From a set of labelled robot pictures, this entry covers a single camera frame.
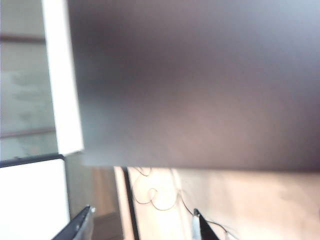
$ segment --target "wall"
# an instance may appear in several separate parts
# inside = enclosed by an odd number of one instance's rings
[[[132,184],[139,173],[131,169]],[[316,240],[320,234],[320,174],[155,168],[133,186],[147,202],[157,188],[155,205],[171,206],[175,185],[191,210],[228,227],[240,240]],[[191,240],[191,215],[181,203],[168,211],[135,203],[142,240]],[[220,239],[223,231],[212,226]]]
[[[1,160],[57,151],[41,1],[2,0]]]

